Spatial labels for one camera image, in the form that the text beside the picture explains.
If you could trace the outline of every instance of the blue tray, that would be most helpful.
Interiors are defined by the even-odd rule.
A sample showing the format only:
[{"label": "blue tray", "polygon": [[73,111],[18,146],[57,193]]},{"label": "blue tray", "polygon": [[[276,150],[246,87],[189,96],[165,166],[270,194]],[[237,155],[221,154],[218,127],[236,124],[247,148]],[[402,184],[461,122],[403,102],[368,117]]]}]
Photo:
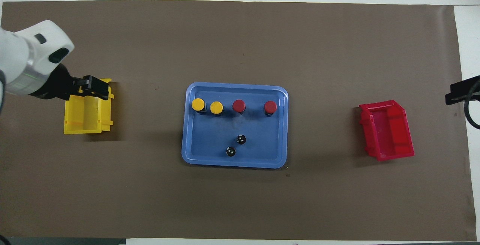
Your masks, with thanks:
[{"label": "blue tray", "polygon": [[[205,101],[207,112],[199,114],[192,109],[195,98]],[[243,115],[235,112],[235,100],[245,101]],[[278,109],[265,116],[264,104],[272,100]],[[223,114],[214,116],[210,103],[223,104]],[[185,118],[183,120],[182,157],[187,163],[280,168],[287,158],[288,93],[282,87],[264,85],[192,83],[187,88]],[[245,135],[243,145],[236,142],[239,134]],[[235,156],[226,155],[233,146]]]}]

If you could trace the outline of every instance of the plastic bin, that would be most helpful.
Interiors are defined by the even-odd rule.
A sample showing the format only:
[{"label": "plastic bin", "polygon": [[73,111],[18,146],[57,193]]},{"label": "plastic bin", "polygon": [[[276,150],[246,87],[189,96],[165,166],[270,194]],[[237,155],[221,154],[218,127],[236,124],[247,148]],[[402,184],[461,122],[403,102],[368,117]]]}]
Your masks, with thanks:
[{"label": "plastic bin", "polygon": [[394,100],[359,105],[365,150],[379,161],[414,156],[405,109]]},{"label": "plastic bin", "polygon": [[[109,83],[110,78],[101,78]],[[99,134],[110,131],[113,121],[110,120],[112,88],[108,88],[108,100],[97,97],[81,97],[70,95],[70,100],[65,101],[64,134]]]}]

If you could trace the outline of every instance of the black cable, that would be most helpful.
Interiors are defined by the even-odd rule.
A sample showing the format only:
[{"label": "black cable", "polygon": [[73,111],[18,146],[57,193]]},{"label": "black cable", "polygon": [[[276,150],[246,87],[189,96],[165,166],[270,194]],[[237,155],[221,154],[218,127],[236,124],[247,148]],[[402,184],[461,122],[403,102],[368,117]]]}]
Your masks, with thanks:
[{"label": "black cable", "polygon": [[473,127],[480,129],[480,125],[476,124],[475,121],[473,121],[472,117],[470,116],[470,111],[468,110],[468,105],[470,104],[470,99],[472,98],[473,92],[477,89],[477,87],[480,85],[480,78],[473,84],[473,86],[470,88],[470,90],[467,93],[467,96],[465,98],[465,103],[463,104],[463,112],[465,112],[465,117],[468,120],[468,123],[470,123]]},{"label": "black cable", "polygon": [[5,244],[5,245],[12,245],[10,241],[8,241],[4,236],[0,235],[0,240]]}]

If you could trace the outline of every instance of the black dice with white dots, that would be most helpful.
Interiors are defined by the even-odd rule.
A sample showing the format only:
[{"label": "black dice with white dots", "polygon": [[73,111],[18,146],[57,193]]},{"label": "black dice with white dots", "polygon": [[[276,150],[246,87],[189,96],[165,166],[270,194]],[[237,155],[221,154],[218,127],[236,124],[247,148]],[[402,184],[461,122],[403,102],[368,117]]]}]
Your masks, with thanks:
[{"label": "black dice with white dots", "polygon": [[243,145],[245,144],[245,142],[247,142],[247,138],[243,134],[240,134],[239,136],[237,136],[237,143],[239,143],[240,145]]},{"label": "black dice with white dots", "polygon": [[234,148],[234,147],[229,146],[228,148],[226,148],[226,154],[227,154],[228,156],[231,157],[231,156],[235,155],[235,153],[236,153],[236,151],[235,151],[235,148]]}]

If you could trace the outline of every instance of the red bin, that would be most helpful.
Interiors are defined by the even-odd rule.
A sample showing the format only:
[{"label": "red bin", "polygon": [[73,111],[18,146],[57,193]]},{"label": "red bin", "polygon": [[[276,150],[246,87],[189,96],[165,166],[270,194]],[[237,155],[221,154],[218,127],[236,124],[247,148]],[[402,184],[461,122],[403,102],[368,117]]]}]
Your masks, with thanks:
[{"label": "red bin", "polygon": [[405,109],[394,100],[359,105],[365,150],[379,161],[415,155]]}]

